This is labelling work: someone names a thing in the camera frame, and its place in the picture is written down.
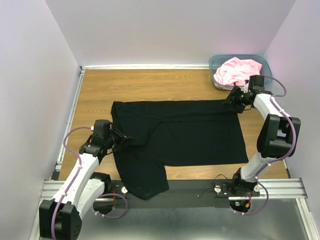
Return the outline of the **black t shirt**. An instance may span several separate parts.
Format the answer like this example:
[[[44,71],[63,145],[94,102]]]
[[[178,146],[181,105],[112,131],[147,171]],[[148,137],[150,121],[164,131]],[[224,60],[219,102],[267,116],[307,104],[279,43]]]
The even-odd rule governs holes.
[[[249,161],[237,112],[222,100],[115,101],[113,126],[129,137],[114,152],[125,188],[148,200],[167,191],[166,167]]]

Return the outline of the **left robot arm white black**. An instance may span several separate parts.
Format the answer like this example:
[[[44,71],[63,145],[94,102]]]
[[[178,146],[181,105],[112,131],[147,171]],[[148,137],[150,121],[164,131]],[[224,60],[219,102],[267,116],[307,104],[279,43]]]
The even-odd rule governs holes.
[[[83,217],[98,198],[110,198],[113,204],[121,199],[124,210],[128,210],[125,194],[114,190],[110,176],[96,169],[105,156],[126,146],[132,137],[106,119],[96,120],[89,130],[86,142],[72,152],[77,160],[65,182],[50,200],[39,205],[39,235],[43,239],[76,240]]]

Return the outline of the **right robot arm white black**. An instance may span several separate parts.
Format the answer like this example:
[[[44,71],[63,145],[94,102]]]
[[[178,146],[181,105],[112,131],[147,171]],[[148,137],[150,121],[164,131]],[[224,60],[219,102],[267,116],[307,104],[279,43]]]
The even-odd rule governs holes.
[[[259,178],[275,163],[291,157],[297,145],[301,120],[286,113],[264,83],[265,76],[252,75],[245,86],[235,85],[223,102],[239,114],[253,107],[264,119],[256,154],[232,176],[230,191],[236,196],[256,191]]]

